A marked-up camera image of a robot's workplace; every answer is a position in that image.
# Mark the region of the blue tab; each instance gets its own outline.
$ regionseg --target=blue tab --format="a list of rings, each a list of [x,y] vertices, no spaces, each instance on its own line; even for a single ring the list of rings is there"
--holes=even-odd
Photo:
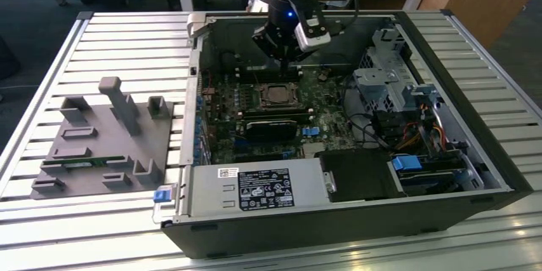
[[[317,136],[320,134],[320,128],[319,127],[312,127],[311,128],[311,136]]]
[[[170,190],[154,190],[153,191],[153,203],[162,203],[170,201]]]
[[[395,171],[409,171],[421,169],[421,164],[415,155],[399,155],[391,160]]]

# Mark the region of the blue latch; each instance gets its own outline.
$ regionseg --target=blue latch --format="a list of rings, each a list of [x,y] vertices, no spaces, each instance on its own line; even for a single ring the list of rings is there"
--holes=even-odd
[[[153,191],[153,203],[162,203],[170,201],[170,190],[154,190]]]
[[[421,164],[416,155],[399,155],[391,160],[395,171],[411,171],[421,169]]]

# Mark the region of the floor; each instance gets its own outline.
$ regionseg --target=floor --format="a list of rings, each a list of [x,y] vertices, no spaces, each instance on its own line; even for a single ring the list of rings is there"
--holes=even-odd
[[[243,0],[194,0],[196,8],[227,10],[243,9]],[[24,114],[36,88],[46,73],[70,25],[80,11],[166,11],[166,0],[98,0],[82,5],[68,0],[58,7],[54,0],[0,0],[0,36],[4,38],[20,63],[21,71],[0,80],[0,151]],[[531,0],[526,9],[490,53],[508,71],[527,94],[542,106],[542,52],[536,41],[542,34],[542,0]]]

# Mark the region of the barcode sticker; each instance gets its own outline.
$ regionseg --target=barcode sticker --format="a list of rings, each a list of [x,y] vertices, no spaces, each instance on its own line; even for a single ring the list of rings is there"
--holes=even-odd
[[[219,178],[235,178],[239,168],[219,168]]]

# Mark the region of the motherboard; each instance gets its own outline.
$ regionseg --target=motherboard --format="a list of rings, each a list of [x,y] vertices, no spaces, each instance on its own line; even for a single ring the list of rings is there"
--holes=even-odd
[[[341,110],[343,75],[324,66],[287,76],[247,69],[212,80],[203,96],[212,164],[299,159],[355,147]]]

